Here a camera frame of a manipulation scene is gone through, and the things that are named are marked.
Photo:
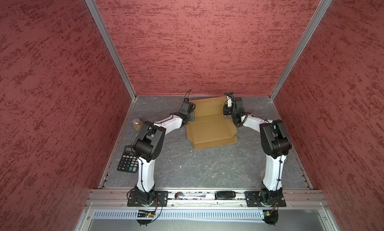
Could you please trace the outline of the brown cardboard box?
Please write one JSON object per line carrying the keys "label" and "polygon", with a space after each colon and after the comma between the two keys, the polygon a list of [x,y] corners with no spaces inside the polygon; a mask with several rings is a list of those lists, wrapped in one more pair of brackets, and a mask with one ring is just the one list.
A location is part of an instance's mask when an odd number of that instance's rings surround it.
{"label": "brown cardboard box", "polygon": [[223,115],[226,100],[221,96],[192,101],[196,105],[195,118],[186,129],[194,150],[237,143],[237,128]]}

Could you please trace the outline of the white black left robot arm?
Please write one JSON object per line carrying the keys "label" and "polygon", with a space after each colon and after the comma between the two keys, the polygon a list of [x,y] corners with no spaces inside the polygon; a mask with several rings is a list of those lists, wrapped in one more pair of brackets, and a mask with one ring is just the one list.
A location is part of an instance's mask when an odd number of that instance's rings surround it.
{"label": "white black left robot arm", "polygon": [[194,110],[180,110],[160,121],[145,121],[133,138],[133,151],[139,161],[138,182],[134,191],[143,203],[149,204],[155,197],[155,163],[162,151],[165,136],[193,121],[194,115]]}

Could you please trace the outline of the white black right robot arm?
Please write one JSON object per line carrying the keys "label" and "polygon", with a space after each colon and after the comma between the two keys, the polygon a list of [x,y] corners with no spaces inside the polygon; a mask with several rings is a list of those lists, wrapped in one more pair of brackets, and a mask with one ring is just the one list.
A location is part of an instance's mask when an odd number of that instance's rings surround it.
{"label": "white black right robot arm", "polygon": [[283,198],[282,175],[292,142],[281,120],[268,120],[240,112],[234,106],[223,106],[223,115],[230,116],[237,127],[248,127],[260,133],[266,154],[266,170],[259,193],[259,202],[270,207]]}

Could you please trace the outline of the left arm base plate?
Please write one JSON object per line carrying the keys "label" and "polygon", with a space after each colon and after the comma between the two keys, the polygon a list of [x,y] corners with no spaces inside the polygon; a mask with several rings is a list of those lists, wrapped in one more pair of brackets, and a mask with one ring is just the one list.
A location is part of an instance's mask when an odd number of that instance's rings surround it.
{"label": "left arm base plate", "polygon": [[128,195],[128,207],[158,207],[163,208],[168,203],[168,191],[153,191],[149,194],[143,193],[138,190],[132,191]]}

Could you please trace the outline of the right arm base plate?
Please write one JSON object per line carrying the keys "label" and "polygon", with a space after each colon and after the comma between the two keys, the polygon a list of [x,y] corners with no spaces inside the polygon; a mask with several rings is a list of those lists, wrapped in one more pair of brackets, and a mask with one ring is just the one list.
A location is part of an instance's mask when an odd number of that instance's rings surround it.
{"label": "right arm base plate", "polygon": [[245,200],[249,208],[285,208],[287,206],[282,189],[277,191],[248,191],[245,192]]}

